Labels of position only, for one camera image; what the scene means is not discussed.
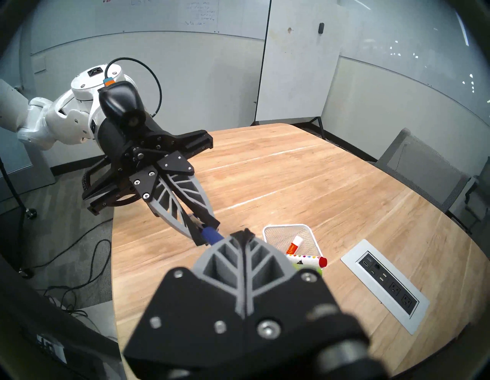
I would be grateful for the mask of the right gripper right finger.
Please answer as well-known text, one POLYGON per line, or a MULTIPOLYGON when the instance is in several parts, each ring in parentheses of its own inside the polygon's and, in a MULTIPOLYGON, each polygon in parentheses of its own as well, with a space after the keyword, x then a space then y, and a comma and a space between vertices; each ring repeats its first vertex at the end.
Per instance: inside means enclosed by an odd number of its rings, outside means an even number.
POLYGON ((369 378, 369 339, 321 275, 243 231, 245 378, 369 378))

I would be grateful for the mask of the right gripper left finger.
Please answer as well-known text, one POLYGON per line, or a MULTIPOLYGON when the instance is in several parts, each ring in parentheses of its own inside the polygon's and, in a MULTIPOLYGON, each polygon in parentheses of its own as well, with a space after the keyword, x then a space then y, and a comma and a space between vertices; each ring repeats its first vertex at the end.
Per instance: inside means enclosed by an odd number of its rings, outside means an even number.
POLYGON ((247 229, 170 269, 123 355, 137 378, 246 378, 247 229))

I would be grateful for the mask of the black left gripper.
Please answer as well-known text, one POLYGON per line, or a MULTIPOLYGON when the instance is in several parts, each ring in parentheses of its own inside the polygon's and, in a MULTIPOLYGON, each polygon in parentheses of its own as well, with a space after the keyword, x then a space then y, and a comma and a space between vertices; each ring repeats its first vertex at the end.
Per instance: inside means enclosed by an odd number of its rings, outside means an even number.
POLYGON ((88 206, 92 214, 142 199, 153 214, 195 245, 207 244, 201 228, 217 229, 220 222, 188 161, 213 148, 207 131, 173 135, 146 114, 145 123, 134 127, 105 119, 97 142, 105 158, 82 181, 82 198, 92 200, 88 206))

